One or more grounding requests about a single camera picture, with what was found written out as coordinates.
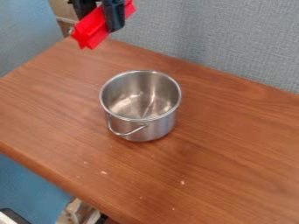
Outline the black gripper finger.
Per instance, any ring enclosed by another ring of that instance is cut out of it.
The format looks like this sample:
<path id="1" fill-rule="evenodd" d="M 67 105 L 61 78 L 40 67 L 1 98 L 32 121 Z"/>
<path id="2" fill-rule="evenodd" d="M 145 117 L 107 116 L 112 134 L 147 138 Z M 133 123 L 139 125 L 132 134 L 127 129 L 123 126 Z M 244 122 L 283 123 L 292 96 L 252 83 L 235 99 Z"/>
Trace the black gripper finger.
<path id="1" fill-rule="evenodd" d="M 101 6 L 107 21 L 107 30 L 116 32 L 125 25 L 125 1 L 101 0 Z"/>
<path id="2" fill-rule="evenodd" d="M 97 7 L 97 0 L 68 0 L 79 19 L 83 19 Z"/>

